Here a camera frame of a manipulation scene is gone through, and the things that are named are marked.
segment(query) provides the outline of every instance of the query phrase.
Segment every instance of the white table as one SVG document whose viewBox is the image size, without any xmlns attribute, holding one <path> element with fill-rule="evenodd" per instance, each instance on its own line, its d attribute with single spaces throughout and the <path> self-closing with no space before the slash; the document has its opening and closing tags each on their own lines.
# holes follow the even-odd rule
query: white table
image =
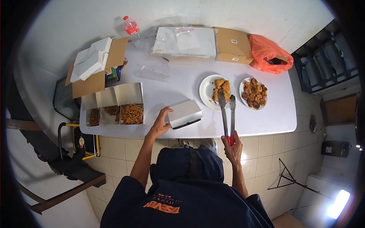
<svg viewBox="0 0 365 228">
<path fill-rule="evenodd" d="M 279 75 L 264 73 L 249 65 L 215 62 L 190 61 L 183 64 L 165 60 L 151 60 L 138 52 L 130 43 L 127 45 L 125 57 L 128 64 L 122 70 L 120 81 L 110 85 L 142 82 L 144 111 L 146 124 L 143 125 L 105 125 L 86 126 L 86 110 L 80 111 L 80 129 L 82 133 L 106 135 L 122 138 L 144 138 L 153 125 L 160 109 L 186 99 L 194 99 L 203 111 L 201 121 L 189 126 L 172 130 L 160 138 L 217 138 L 224 135 L 221 111 L 206 107 L 199 96 L 200 82 L 208 75 L 225 76 L 237 91 L 235 129 L 239 136 L 266 135 L 292 132 L 296 128 L 296 110 L 292 85 L 288 72 Z M 168 64 L 170 83 L 151 81 L 135 77 L 137 64 Z M 260 111 L 250 110 L 238 97 L 239 84 L 243 78 L 255 77 L 268 88 L 268 102 Z M 228 132 L 230 132 L 230 110 L 227 112 Z"/>
</svg>

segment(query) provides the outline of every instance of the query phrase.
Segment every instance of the hand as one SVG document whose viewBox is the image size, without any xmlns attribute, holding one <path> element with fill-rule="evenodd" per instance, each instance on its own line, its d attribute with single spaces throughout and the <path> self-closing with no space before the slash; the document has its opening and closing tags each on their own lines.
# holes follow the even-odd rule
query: hand
<svg viewBox="0 0 365 228">
<path fill-rule="evenodd" d="M 224 150 L 227 158 L 232 163 L 232 167 L 241 165 L 242 143 L 239 140 L 238 134 L 234 131 L 234 145 L 230 146 L 225 136 L 221 137 L 224 144 Z"/>
<path fill-rule="evenodd" d="M 170 124 L 165 125 L 165 117 L 168 112 L 173 112 L 173 110 L 170 109 L 170 106 L 166 106 L 161 109 L 147 136 L 151 137 L 152 139 L 156 139 L 157 137 L 165 134 L 171 128 Z"/>
</svg>

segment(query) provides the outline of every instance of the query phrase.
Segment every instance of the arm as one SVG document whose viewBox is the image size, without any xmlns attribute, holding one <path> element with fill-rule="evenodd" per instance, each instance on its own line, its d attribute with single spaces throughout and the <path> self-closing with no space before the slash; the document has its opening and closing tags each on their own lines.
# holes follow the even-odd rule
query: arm
<svg viewBox="0 0 365 228">
<path fill-rule="evenodd" d="M 245 179 L 243 178 L 242 165 L 241 165 L 241 154 L 242 154 L 242 143 L 239 140 L 238 134 L 234 132 L 235 144 L 231 147 L 226 137 L 222 136 L 222 142 L 224 144 L 224 150 L 227 158 L 232 163 L 233 179 L 232 187 L 234 187 L 244 198 L 249 196 L 246 189 Z"/>
<path fill-rule="evenodd" d="M 172 111 L 173 110 L 170 109 L 169 106 L 164 107 L 160 111 L 155 123 L 151 127 L 151 130 L 145 136 L 145 141 L 143 142 L 137 160 L 132 168 L 130 176 L 137 179 L 144 189 L 147 185 L 148 173 L 150 172 L 153 143 L 157 137 L 165 134 L 170 129 L 170 124 L 165 125 L 165 117 L 168 112 Z"/>
</svg>

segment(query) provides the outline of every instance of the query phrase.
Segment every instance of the tiled floor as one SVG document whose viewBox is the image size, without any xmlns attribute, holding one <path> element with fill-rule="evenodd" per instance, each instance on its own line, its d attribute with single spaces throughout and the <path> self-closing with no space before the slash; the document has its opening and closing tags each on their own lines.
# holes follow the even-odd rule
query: tiled floor
<svg viewBox="0 0 365 228">
<path fill-rule="evenodd" d="M 297 112 L 297 128 L 294 132 L 279 135 L 265 135 L 260 137 L 243 137 L 243 152 L 241 157 L 242 172 L 249 194 L 257 193 L 271 219 L 295 208 L 303 188 L 298 185 L 267 190 L 276 186 L 278 176 L 283 167 L 279 158 L 288 167 L 294 178 L 304 184 L 307 175 L 316 173 L 322 164 L 323 156 L 320 146 L 325 131 L 319 107 L 319 97 L 301 92 L 300 83 L 295 69 L 289 70 Z M 317 132 L 311 134 L 308 129 L 310 115 L 317 118 Z M 232 184 L 232 165 L 224 154 L 224 146 L 220 139 L 215 140 L 218 156 L 223 160 L 224 183 Z M 143 139 L 125 139 L 100 137 L 101 157 L 87 159 L 95 170 L 107 175 L 107 183 L 100 188 L 87 189 L 89 199 L 97 218 L 101 216 L 110 201 L 115 188 L 123 176 L 129 175 Z M 159 151 L 164 147 L 171 147 L 177 140 L 156 140 L 152 149 L 151 163 L 156 163 Z M 195 148 L 200 145 L 199 139 L 194 139 Z M 148 178 L 146 191 L 151 186 Z"/>
</svg>

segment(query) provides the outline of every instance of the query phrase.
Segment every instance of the white plate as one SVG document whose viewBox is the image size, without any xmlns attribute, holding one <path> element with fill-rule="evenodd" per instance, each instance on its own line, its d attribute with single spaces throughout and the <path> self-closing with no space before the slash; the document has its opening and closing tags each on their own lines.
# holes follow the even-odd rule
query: white plate
<svg viewBox="0 0 365 228">
<path fill-rule="evenodd" d="M 208 77 L 204 78 L 204 80 L 200 83 L 199 86 L 199 95 L 202 102 L 208 107 L 213 110 L 220 111 L 220 107 L 218 102 L 215 102 L 213 100 L 213 93 L 215 89 L 214 80 L 223 78 L 224 80 L 227 80 L 225 77 L 219 74 L 213 74 L 209 75 Z M 236 89 L 230 82 L 230 95 L 233 94 L 235 97 L 236 95 Z M 229 109 L 229 101 L 226 101 L 225 109 Z"/>
<path fill-rule="evenodd" d="M 251 82 L 251 79 L 252 78 L 245 78 L 245 79 L 243 79 L 242 80 L 242 82 L 241 82 L 241 84 L 239 85 L 239 97 L 241 98 L 241 100 L 242 100 L 242 102 L 249 108 L 249 105 L 247 104 L 247 101 L 245 101 L 243 98 L 242 98 L 242 94 L 243 94 L 243 92 L 245 91 L 245 82 Z M 266 105 L 267 105 L 267 103 L 268 103 L 268 97 L 269 97 L 269 95 L 267 95 L 267 97 L 265 97 L 264 99 L 265 99 L 265 101 L 266 101 Z M 259 110 L 261 110 L 261 109 L 263 109 L 266 105 L 260 105 L 260 108 L 259 109 L 254 109 L 254 108 L 249 108 L 249 109 L 251 109 L 251 110 L 255 110 L 255 111 L 259 111 Z"/>
</svg>

